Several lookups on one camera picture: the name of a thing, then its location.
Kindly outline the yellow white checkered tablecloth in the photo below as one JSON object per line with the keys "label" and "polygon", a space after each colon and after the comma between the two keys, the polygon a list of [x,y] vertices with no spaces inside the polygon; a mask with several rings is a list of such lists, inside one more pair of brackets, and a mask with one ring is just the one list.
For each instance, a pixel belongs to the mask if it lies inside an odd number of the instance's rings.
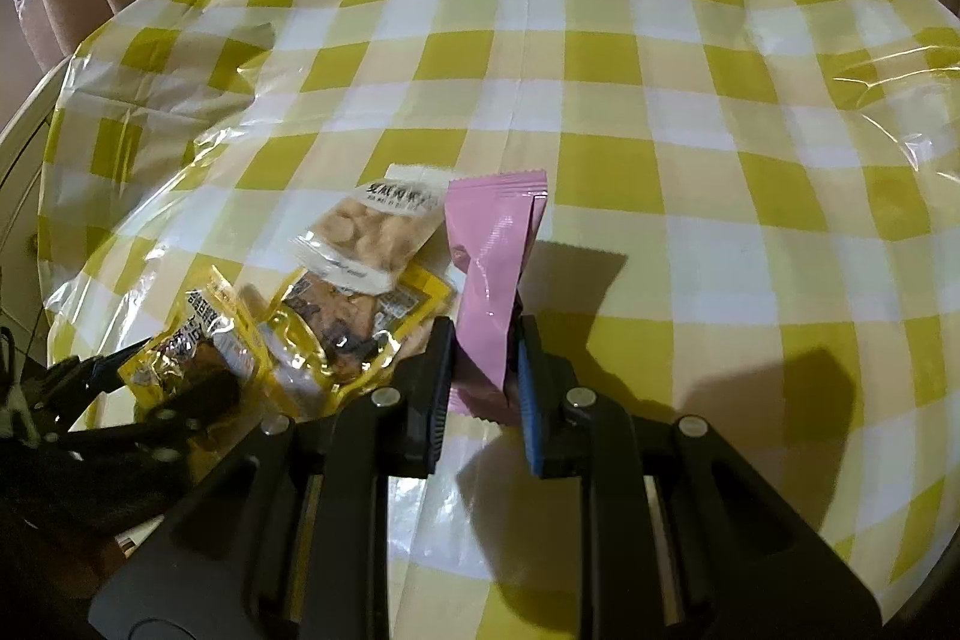
{"label": "yellow white checkered tablecloth", "polygon": [[137,0],[78,47],[49,354],[160,331],[394,164],[534,169],[524,304],[695,413],[898,611],[958,525],[958,23],[937,0]]}

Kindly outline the yellow tofu snack packet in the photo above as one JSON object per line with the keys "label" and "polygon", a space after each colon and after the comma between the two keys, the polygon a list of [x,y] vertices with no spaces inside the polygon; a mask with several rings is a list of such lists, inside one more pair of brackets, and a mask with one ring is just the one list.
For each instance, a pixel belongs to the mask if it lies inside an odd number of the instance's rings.
{"label": "yellow tofu snack packet", "polygon": [[338,289],[301,269],[259,323],[272,356],[270,398],[297,420],[338,413],[387,385],[399,360],[425,349],[451,299],[452,287],[416,263],[377,296]]}

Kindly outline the pink snack wrapper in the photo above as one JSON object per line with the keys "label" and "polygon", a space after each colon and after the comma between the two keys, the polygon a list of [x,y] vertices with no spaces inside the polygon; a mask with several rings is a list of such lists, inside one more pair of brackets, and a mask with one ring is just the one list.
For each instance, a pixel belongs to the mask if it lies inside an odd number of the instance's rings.
{"label": "pink snack wrapper", "polygon": [[444,200],[449,253],[464,275],[455,336],[462,351],[451,408],[500,424],[517,411],[506,393],[517,286],[548,197],[543,170],[457,179]]}

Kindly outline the yellow dried tofu packet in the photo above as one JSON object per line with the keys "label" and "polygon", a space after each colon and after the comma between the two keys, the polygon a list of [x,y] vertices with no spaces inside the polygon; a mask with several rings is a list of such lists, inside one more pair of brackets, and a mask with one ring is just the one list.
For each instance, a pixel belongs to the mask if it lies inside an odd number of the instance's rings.
{"label": "yellow dried tofu packet", "polygon": [[220,369],[242,383],[268,369],[268,351],[249,308],[216,266],[190,278],[159,335],[117,370],[143,411],[189,390]]}

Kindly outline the white biscuit ball packet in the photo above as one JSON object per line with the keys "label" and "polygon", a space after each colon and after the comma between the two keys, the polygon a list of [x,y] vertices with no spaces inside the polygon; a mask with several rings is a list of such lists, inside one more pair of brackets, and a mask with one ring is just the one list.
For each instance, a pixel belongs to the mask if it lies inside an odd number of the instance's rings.
{"label": "white biscuit ball packet", "polygon": [[454,179],[449,169],[391,164],[384,177],[348,191],[296,234],[293,255],[340,289],[371,296],[392,291],[441,226]]}

